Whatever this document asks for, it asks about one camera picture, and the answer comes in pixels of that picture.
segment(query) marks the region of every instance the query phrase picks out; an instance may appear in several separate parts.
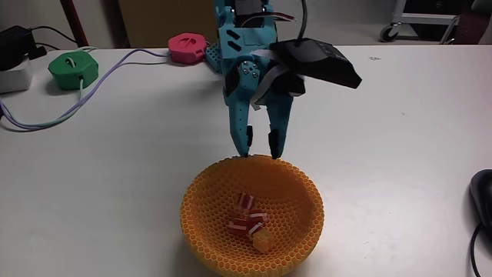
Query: cart wheel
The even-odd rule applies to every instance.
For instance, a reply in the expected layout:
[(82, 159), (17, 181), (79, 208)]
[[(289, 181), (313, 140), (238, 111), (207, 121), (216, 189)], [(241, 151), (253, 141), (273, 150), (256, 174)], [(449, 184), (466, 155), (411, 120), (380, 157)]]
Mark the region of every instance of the cart wheel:
[(391, 30), (393, 30), (394, 27), (395, 26), (393, 26), (393, 25), (388, 25), (381, 30), (381, 33), (379, 34), (379, 36), (380, 36), (380, 39), (382, 42), (394, 42), (394, 40), (398, 36), (398, 32), (396, 34), (390, 36), (390, 32), (391, 32)]

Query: green hexagonal device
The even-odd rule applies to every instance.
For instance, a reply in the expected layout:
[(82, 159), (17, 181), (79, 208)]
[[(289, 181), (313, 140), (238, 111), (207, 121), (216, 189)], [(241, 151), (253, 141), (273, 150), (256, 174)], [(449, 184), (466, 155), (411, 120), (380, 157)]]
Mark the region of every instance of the green hexagonal device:
[(63, 90), (80, 89), (80, 80), (87, 88), (99, 76), (98, 63), (87, 52), (68, 52), (58, 56), (48, 66), (58, 86)]

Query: honeycomb pattern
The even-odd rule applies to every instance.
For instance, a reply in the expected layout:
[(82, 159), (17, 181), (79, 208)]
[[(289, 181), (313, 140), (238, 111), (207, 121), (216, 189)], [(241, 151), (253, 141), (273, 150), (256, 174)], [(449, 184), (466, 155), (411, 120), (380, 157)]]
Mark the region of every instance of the honeycomb pattern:
[[(246, 235), (227, 228), (240, 192), (270, 214), (275, 246), (262, 254)], [(225, 159), (200, 173), (181, 204), (181, 228), (192, 252), (222, 276), (282, 276), (303, 262), (323, 229), (323, 202), (298, 168), (264, 155)]]

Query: white power strip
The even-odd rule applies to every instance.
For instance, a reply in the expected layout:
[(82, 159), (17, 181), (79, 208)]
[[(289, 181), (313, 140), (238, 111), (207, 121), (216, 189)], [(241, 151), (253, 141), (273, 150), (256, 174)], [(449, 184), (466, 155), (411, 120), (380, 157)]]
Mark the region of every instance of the white power strip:
[(26, 90), (31, 86), (32, 66), (26, 56), (20, 65), (0, 71), (0, 93)]

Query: wire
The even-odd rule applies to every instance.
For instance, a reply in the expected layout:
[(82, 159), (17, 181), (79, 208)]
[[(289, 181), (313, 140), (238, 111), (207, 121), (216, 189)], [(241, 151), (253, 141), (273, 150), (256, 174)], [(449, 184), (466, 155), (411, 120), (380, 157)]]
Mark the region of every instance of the wire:
[(68, 60), (68, 63), (70, 63), (71, 67), (72, 68), (75, 68), (75, 62), (73, 59), (71, 59), (70, 57), (67, 57), (67, 60)]
[(268, 16), (273, 16), (274, 19), (276, 20), (282, 20), (282, 21), (286, 21), (286, 22), (294, 22), (295, 19), (290, 19), (290, 18), (287, 18), (287, 17), (283, 17), (283, 16), (276, 16), (276, 15), (255, 15), (255, 16), (251, 16), (250, 18), (246, 19), (243, 21), (243, 23), (241, 24), (241, 27), (240, 28), (243, 28), (246, 23), (248, 23), (249, 21), (255, 19), (255, 18), (264, 18), (264, 17), (268, 17)]
[[(68, 62), (70, 62), (70, 65), (72, 66), (72, 68), (74, 68), (75, 67), (74, 60), (70, 57), (67, 57), (67, 60), (68, 60)], [(82, 99), (82, 90), (84, 89), (84, 79), (83, 78), (80, 79), (80, 87), (79, 88), (80, 89), (78, 90), (78, 100), (80, 101)], [(6, 106), (5, 106), (5, 110), (12, 117), (12, 119), (19, 122), (19, 120), (16, 117), (14, 117), (14, 115), (10, 112), (10, 110), (8, 110), (8, 108)], [(21, 124), (29, 126), (29, 127), (40, 127), (40, 126), (43, 127), (43, 126), (49, 126), (49, 125), (57, 125), (57, 124), (60, 124), (64, 121), (66, 121), (67, 119), (71, 118), (77, 111), (78, 111), (78, 108), (76, 110), (74, 110), (73, 112), (71, 112), (70, 114), (68, 114), (64, 117), (60, 117), (60, 118), (53, 120), (53, 121), (50, 121), (50, 122), (38, 123), (38, 124), (25, 124), (25, 123), (21, 123)]]
[(471, 236), (471, 242), (470, 242), (470, 260), (471, 260), (471, 267), (474, 269), (474, 273), (476, 277), (480, 277), (480, 273), (478, 273), (477, 269), (477, 264), (475, 263), (475, 239), (477, 238), (478, 232), (482, 228), (482, 223), (478, 223), (477, 227), (475, 228), (474, 234)]
[(54, 32), (57, 32), (59, 35), (61, 35), (62, 37), (66, 38), (67, 40), (73, 42), (73, 43), (77, 43), (73, 38), (70, 38), (68, 37), (66, 34), (60, 32), (59, 30), (53, 28), (53, 27), (50, 27), (50, 26), (38, 26), (38, 27), (34, 27), (34, 28), (30, 28), (29, 30), (31, 31), (34, 31), (34, 30), (39, 30), (39, 29), (42, 29), (42, 28), (45, 28), (45, 29), (49, 29), (49, 30), (52, 30)]
[[(80, 79), (80, 89), (78, 91), (78, 100), (79, 101), (82, 99), (82, 90), (83, 89), (84, 89), (84, 79), (81, 78)], [(66, 121), (67, 119), (71, 118), (79, 109), (80, 109), (80, 107), (76, 108), (71, 113), (67, 114), (66, 116), (59, 117), (56, 120), (53, 120), (50, 122), (38, 123), (38, 124), (26, 124), (26, 123), (20, 123), (20, 121), (16, 117), (14, 117), (14, 115), (10, 112), (10, 110), (8, 110), (8, 108), (5, 106), (5, 110), (12, 117), (12, 119), (14, 119), (17, 123), (28, 126), (28, 127), (38, 127), (38, 128), (39, 127), (47, 127), (47, 126), (52, 127), (52, 126), (58, 125), (64, 121)]]
[(36, 45), (48, 46), (48, 47), (53, 48), (54, 50), (60, 50), (60, 48), (55, 47), (55, 46), (53, 46), (53, 45), (49, 45), (48, 43), (36, 42)]
[(301, 0), (301, 1), (302, 1), (302, 26), (301, 26), (301, 30), (299, 31), (298, 41), (296, 42), (297, 45), (301, 43), (301, 40), (304, 37), (304, 32), (306, 31), (306, 25), (308, 24), (308, 5), (306, 4), (306, 0)]
[(85, 51), (85, 50), (87, 50), (87, 52), (90, 52), (90, 51), (97, 50), (97, 49), (98, 48), (97, 47), (94, 47), (94, 46), (83, 46), (81, 48), (75, 49), (75, 52)]
[(292, 22), (292, 21), (295, 21), (295, 17), (292, 16), (292, 15), (288, 15), (288, 14), (284, 14), (284, 13), (281, 13), (281, 12), (255, 12), (253, 14), (250, 14), (241, 24), (240, 28), (243, 28), (246, 23), (248, 23), (249, 21), (255, 19), (255, 18), (265, 18), (265, 17), (268, 17), (268, 16), (271, 16), (273, 18), (276, 18), (276, 19), (280, 19), (280, 20), (284, 20), (284, 21), (289, 21), (289, 22)]
[(44, 124), (36, 124), (36, 125), (26, 125), (26, 124), (22, 124), (20, 122), (18, 122), (17, 120), (15, 120), (11, 113), (8, 111), (8, 109), (5, 107), (3, 101), (0, 99), (0, 108), (2, 109), (5, 117), (7, 118), (7, 120), (9, 120), (13, 125), (19, 127), (19, 128), (23, 128), (25, 130), (30, 130), (30, 131), (38, 131), (38, 130), (42, 130), (42, 129), (46, 129), (46, 128), (51, 128), (59, 123), (62, 123), (63, 121), (67, 120), (68, 118), (70, 118), (70, 116), (72, 116), (73, 114), (72, 113), (75, 113), (77, 112), (77, 110), (82, 106), (84, 105), (94, 94), (95, 92), (98, 90), (98, 88), (101, 86), (102, 82), (111, 74), (113, 73), (117, 68), (120, 67), (120, 65), (122, 65), (122, 63), (131, 55), (133, 55), (134, 53), (136, 52), (146, 52), (150, 55), (154, 55), (156, 57), (161, 57), (161, 58), (167, 58), (169, 55), (162, 55), (162, 54), (157, 54), (157, 53), (154, 53), (154, 52), (150, 52), (149, 50), (147, 49), (134, 49), (132, 51), (130, 51), (127, 55), (125, 55), (125, 57), (123, 57), (119, 62), (116, 63), (116, 65), (114, 65), (111, 69), (109, 69), (108, 72), (106, 72), (106, 74), (104, 76), (102, 76), (102, 78), (99, 80), (99, 82), (95, 85), (95, 87), (84, 97), (82, 97), (75, 105), (73, 105), (67, 112), (65, 112), (63, 115), (61, 115), (59, 118), (57, 118), (55, 121), (53, 122), (47, 122), (47, 123), (44, 123)]

